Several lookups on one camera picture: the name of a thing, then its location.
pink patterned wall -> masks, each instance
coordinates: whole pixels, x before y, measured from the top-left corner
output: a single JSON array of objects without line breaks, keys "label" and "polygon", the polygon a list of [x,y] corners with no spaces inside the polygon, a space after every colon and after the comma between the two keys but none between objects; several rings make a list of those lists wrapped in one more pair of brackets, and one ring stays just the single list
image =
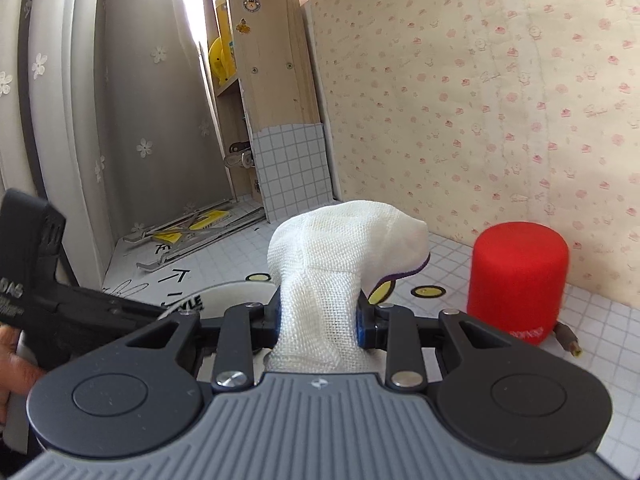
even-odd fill
[{"label": "pink patterned wall", "polygon": [[472,244],[547,224],[640,306],[640,0],[310,0],[340,188]]}]

black circular pad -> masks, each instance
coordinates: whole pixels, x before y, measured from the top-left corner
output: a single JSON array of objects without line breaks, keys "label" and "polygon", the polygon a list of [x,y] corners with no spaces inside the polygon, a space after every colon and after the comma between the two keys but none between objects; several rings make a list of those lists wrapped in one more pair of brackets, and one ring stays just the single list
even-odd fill
[{"label": "black circular pad", "polygon": [[145,402],[146,384],[125,374],[104,374],[76,386],[76,406],[89,415],[116,416],[135,410]]},{"label": "black circular pad", "polygon": [[203,405],[186,358],[197,316],[174,315],[41,378],[27,400],[44,447],[109,460],[152,451],[183,434]]},{"label": "black circular pad", "polygon": [[470,446],[501,459],[554,462],[598,446],[611,400],[585,370],[526,343],[465,346],[440,384],[442,420]]},{"label": "black circular pad", "polygon": [[491,396],[502,409],[521,416],[550,415],[566,401],[566,392],[560,384],[532,374],[501,378],[491,388]]}]

yellow circle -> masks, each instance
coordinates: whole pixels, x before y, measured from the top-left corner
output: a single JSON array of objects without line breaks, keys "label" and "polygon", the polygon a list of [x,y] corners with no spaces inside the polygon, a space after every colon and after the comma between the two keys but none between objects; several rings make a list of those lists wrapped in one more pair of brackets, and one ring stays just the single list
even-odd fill
[{"label": "yellow circle", "polygon": [[396,288],[396,280],[385,282],[369,294],[369,303],[377,305],[385,301]]},{"label": "yellow circle", "polygon": [[446,289],[437,285],[422,285],[415,287],[411,294],[416,298],[433,299],[440,298],[447,293]]},{"label": "yellow circle", "polygon": [[271,275],[266,272],[256,272],[255,274],[249,274],[245,280],[248,282],[270,282]]}]

red foam cylinder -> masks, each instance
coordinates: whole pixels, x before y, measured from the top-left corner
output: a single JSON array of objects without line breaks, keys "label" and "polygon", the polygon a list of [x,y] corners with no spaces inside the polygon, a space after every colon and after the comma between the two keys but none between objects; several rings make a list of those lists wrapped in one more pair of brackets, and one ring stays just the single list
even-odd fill
[{"label": "red foam cylinder", "polygon": [[553,229],[492,226],[474,245],[467,312],[537,345],[558,320],[568,266],[569,248]]}]

floor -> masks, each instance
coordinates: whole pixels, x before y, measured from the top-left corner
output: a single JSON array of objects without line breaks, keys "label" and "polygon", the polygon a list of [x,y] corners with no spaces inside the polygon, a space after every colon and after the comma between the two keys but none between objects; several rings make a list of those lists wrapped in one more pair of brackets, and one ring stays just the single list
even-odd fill
[{"label": "floor", "polygon": [[[153,273],[136,269],[136,252],[118,245],[104,290],[169,304],[216,283],[268,272],[267,249],[276,227],[260,222]],[[420,316],[435,316],[446,307],[464,310],[471,248],[437,235],[430,241],[429,265],[399,281],[387,301],[411,307]],[[158,244],[143,249],[151,255],[159,250]],[[447,293],[437,300],[415,298],[410,291],[421,285],[439,285]],[[543,348],[589,370],[607,386],[614,415],[598,453],[625,477],[635,479],[640,476],[640,310],[567,285],[560,319],[578,335],[582,356],[571,357],[554,339],[545,341]],[[428,372],[433,366],[428,362]]]}]

